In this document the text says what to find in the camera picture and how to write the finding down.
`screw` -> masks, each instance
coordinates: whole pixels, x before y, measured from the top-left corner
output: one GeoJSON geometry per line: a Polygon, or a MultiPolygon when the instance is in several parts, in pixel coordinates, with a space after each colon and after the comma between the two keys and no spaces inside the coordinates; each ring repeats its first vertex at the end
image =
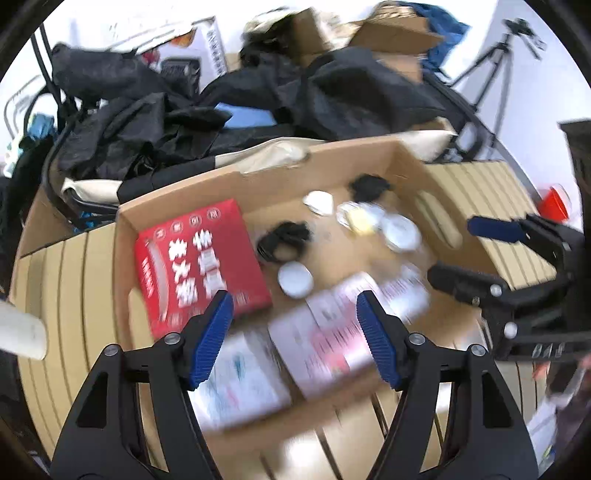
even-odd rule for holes
{"type": "Polygon", "coordinates": [[[514,322],[507,322],[503,329],[503,335],[508,339],[515,338],[517,336],[517,324],[514,322]]]}
{"type": "Polygon", "coordinates": [[[166,337],[164,337],[164,343],[166,343],[166,345],[176,345],[180,341],[181,335],[177,332],[169,333],[166,337]]]}
{"type": "Polygon", "coordinates": [[[413,345],[422,345],[425,343],[425,337],[420,333],[411,333],[408,335],[408,341],[413,345]]]}
{"type": "Polygon", "coordinates": [[[496,283],[491,285],[491,295],[493,297],[500,297],[501,295],[503,295],[503,289],[501,288],[501,286],[497,285],[496,283]]]}
{"type": "Polygon", "coordinates": [[[105,347],[104,352],[106,356],[117,355],[117,353],[119,352],[119,345],[115,345],[114,343],[112,343],[111,345],[107,345],[105,347]]]}
{"type": "Polygon", "coordinates": [[[486,349],[482,345],[472,345],[470,351],[476,356],[484,356],[486,349]]]}

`open cardboard box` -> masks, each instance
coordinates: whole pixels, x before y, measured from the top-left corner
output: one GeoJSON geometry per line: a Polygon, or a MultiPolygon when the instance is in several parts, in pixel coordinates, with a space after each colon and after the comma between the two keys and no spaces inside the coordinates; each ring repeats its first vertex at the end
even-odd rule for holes
{"type": "MultiPolygon", "coordinates": [[[[316,232],[315,241],[301,261],[314,275],[314,291],[331,288],[359,271],[374,275],[376,265],[395,274],[406,259],[390,251],[379,235],[354,236],[339,225],[334,216],[314,217],[301,202],[311,190],[331,192],[336,203],[349,200],[346,186],[362,173],[377,174],[392,183],[395,194],[391,195],[389,206],[408,215],[418,225],[432,254],[429,262],[438,258],[486,273],[496,271],[478,239],[468,234],[464,217],[457,206],[399,140],[390,135],[333,142],[311,147],[308,159],[296,166],[251,174],[241,174],[228,166],[183,180],[121,206],[116,221],[113,294],[117,323],[127,325],[124,336],[132,336],[128,296],[130,291],[139,288],[133,255],[138,232],[228,198],[237,201],[251,231],[268,229],[286,219],[311,223],[312,230],[316,232]],[[427,192],[433,196],[431,199],[436,199],[439,213],[437,208],[431,208],[428,218],[424,216],[426,209],[425,202],[420,198],[421,192],[427,192]],[[450,237],[446,240],[437,221],[433,220],[442,216],[449,216],[444,222],[448,226],[455,225],[453,247],[448,242],[450,237]]],[[[236,319],[233,323],[235,328],[240,329],[253,322],[268,322],[301,303],[281,292],[277,285],[277,266],[265,265],[262,269],[274,306],[236,319]]],[[[451,345],[454,338],[473,326],[477,315],[476,309],[432,291],[429,311],[413,321],[412,330],[423,332],[440,345],[451,345]]],[[[313,400],[294,396],[289,408],[268,417],[233,429],[207,433],[207,444],[214,455],[235,455],[276,445],[281,440],[317,427],[330,418],[335,409],[367,398],[381,385],[382,381],[372,365],[313,400]]]]}
{"type": "MultiPolygon", "coordinates": [[[[418,56],[443,39],[427,31],[427,19],[422,17],[356,23],[359,29],[349,41],[349,46],[370,49],[377,60],[414,82],[423,79],[418,56]]],[[[318,55],[328,51],[310,8],[293,17],[293,36],[302,66],[309,65],[318,55]]]]}

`tripod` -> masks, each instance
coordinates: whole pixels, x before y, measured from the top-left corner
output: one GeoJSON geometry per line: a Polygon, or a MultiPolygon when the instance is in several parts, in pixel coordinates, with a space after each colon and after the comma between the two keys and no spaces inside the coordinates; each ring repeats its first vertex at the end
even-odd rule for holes
{"type": "Polygon", "coordinates": [[[522,18],[517,18],[515,19],[515,21],[503,20],[503,23],[509,29],[509,31],[504,34],[503,39],[499,43],[489,48],[488,51],[484,52],[480,57],[476,59],[472,66],[470,66],[452,83],[448,84],[450,88],[455,87],[459,82],[461,82],[468,75],[474,72],[478,67],[480,67],[485,61],[492,61],[493,68],[491,70],[489,77],[482,86],[482,89],[480,90],[480,93],[478,94],[476,101],[470,104],[471,107],[474,109],[474,112],[478,112],[486,94],[492,86],[492,83],[495,81],[502,64],[506,63],[505,78],[501,90],[501,104],[496,114],[494,131],[489,140],[490,145],[487,157],[489,157],[492,153],[492,150],[496,144],[497,137],[501,132],[501,126],[503,123],[503,119],[505,117],[505,111],[507,107],[507,100],[509,99],[509,84],[511,83],[511,72],[513,69],[513,51],[511,50],[511,42],[513,40],[513,37],[521,37],[521,39],[524,41],[525,45],[528,47],[529,51],[536,60],[541,60],[540,55],[536,51],[536,48],[539,50],[545,50],[546,47],[545,43],[541,41],[540,38],[535,34],[535,32],[531,29],[530,25],[526,22],[526,20],[523,20],[522,18]]]}

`white pipe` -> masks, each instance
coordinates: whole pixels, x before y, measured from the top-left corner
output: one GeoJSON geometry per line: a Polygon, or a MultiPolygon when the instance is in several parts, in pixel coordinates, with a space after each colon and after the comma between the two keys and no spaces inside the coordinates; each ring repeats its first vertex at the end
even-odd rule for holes
{"type": "Polygon", "coordinates": [[[0,349],[43,360],[47,353],[47,332],[43,322],[0,301],[0,349]]]}

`blue gripper pad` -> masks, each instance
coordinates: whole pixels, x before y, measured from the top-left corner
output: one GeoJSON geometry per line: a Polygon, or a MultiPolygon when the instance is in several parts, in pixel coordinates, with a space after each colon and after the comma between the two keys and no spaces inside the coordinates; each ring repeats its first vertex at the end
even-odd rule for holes
{"type": "Polygon", "coordinates": [[[226,293],[211,315],[203,331],[201,341],[193,354],[193,365],[189,375],[189,381],[193,388],[197,388],[201,382],[209,378],[233,315],[234,302],[232,296],[226,293]]]}
{"type": "Polygon", "coordinates": [[[509,244],[526,240],[525,232],[519,222],[474,216],[468,220],[467,227],[471,235],[500,240],[509,244]]]}
{"type": "Polygon", "coordinates": [[[365,292],[357,297],[357,320],[378,366],[380,376],[390,384],[390,387],[397,388],[401,378],[396,370],[396,349],[386,335],[378,315],[369,304],[365,292]]]}

